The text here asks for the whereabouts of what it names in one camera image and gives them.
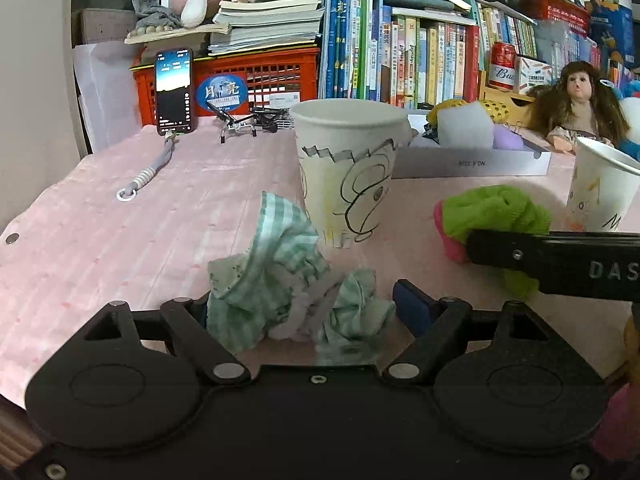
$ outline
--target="pink tablecloth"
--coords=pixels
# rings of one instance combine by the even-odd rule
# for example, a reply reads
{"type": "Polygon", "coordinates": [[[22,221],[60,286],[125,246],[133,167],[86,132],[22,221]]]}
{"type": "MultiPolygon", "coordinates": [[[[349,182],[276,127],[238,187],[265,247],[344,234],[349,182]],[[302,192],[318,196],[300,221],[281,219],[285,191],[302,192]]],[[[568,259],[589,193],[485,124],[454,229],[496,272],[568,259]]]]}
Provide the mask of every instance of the pink tablecloth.
{"type": "MultiPolygon", "coordinates": [[[[129,203],[115,193],[159,153],[151,127],[83,159],[62,182],[14,219],[0,244],[0,394],[23,404],[34,372],[75,330],[111,300],[133,309],[157,308],[177,296],[209,289],[207,262],[245,250],[254,234],[260,193],[301,196],[294,134],[260,134],[220,145],[211,123],[181,138],[171,163],[129,203]],[[11,233],[20,235],[6,245],[11,233]]],[[[406,278],[439,298],[459,296],[476,308],[499,309],[510,298],[499,271],[444,257],[433,225],[434,204],[475,186],[514,184],[558,213],[566,200],[573,159],[554,155],[547,176],[393,180],[382,224],[348,250],[324,250],[345,269],[376,269],[378,291],[390,297],[406,278]]],[[[637,230],[638,200],[621,222],[637,230]]],[[[603,376],[624,359],[626,303],[536,295],[529,302],[603,376]]],[[[388,334],[385,359],[411,341],[399,322],[388,334]]],[[[310,345],[265,340],[241,358],[308,364],[310,345]]]]}

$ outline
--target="doll hair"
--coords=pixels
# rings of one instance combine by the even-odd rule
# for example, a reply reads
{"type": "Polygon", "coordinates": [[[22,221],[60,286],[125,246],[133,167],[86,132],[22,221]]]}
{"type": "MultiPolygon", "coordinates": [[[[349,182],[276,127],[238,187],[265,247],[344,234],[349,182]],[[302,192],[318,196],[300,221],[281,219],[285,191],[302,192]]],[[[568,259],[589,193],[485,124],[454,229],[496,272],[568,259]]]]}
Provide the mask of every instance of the doll hair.
{"type": "Polygon", "coordinates": [[[562,69],[560,79],[549,86],[535,87],[528,127],[546,135],[556,126],[562,126],[573,115],[571,98],[566,90],[569,77],[586,72],[591,81],[591,108],[598,123],[597,134],[617,146],[629,131],[629,124],[620,109],[614,91],[600,82],[598,70],[586,61],[572,61],[562,69]]]}

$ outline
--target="phone screen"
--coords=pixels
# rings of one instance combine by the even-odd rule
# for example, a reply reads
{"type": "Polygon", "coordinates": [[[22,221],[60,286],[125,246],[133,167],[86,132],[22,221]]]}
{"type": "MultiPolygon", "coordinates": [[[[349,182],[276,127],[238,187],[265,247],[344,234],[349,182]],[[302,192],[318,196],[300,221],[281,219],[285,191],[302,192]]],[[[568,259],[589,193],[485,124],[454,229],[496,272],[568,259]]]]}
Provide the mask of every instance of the phone screen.
{"type": "Polygon", "coordinates": [[[158,132],[191,131],[191,51],[159,52],[156,57],[158,132]]]}

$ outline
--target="sticker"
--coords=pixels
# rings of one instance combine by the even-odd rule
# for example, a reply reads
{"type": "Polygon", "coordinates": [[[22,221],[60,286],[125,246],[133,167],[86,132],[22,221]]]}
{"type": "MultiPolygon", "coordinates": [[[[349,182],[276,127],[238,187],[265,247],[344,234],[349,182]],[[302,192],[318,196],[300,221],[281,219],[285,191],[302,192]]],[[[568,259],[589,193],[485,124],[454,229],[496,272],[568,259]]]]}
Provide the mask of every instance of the sticker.
{"type": "Polygon", "coordinates": [[[300,92],[283,92],[271,94],[269,97],[270,108],[291,108],[300,102],[300,92]]]}
{"type": "Polygon", "coordinates": [[[220,74],[207,77],[196,91],[196,101],[209,110],[207,103],[223,112],[238,108],[247,98],[246,83],[234,74],[220,74]]]}

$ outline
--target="wall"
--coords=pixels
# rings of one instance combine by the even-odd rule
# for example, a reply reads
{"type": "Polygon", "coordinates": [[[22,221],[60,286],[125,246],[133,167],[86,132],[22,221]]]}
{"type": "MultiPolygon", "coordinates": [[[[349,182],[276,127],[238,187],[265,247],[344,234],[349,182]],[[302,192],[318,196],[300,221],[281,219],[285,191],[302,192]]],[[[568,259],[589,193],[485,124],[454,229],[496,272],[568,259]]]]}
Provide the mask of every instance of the wall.
{"type": "Polygon", "coordinates": [[[0,231],[78,163],[84,145],[70,46],[71,0],[0,0],[0,231]]]}

